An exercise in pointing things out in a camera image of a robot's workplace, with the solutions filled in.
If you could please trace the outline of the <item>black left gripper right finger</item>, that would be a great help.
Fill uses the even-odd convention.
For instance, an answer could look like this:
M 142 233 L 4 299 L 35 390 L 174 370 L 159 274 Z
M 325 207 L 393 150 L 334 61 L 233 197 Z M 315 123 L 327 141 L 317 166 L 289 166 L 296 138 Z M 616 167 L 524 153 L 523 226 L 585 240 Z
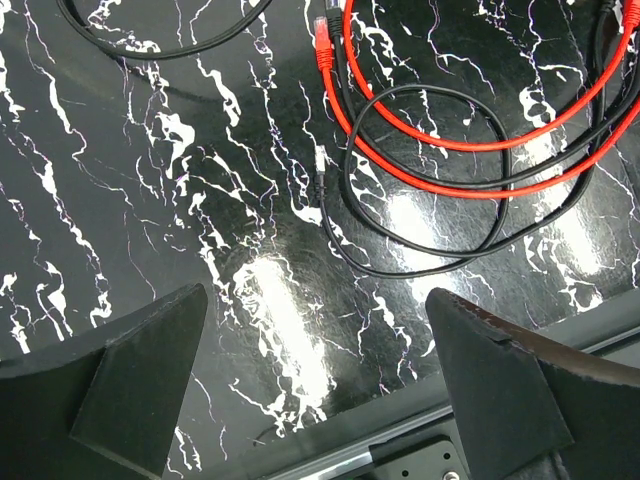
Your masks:
M 441 288 L 426 313 L 474 479 L 636 479 L 639 371 Z

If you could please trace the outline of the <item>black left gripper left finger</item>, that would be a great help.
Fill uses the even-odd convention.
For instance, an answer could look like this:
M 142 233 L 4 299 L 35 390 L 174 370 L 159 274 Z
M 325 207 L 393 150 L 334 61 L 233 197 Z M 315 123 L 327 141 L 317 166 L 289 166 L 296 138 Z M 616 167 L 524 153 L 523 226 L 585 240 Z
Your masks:
M 187 285 L 2 361 L 2 478 L 161 478 L 207 305 Z

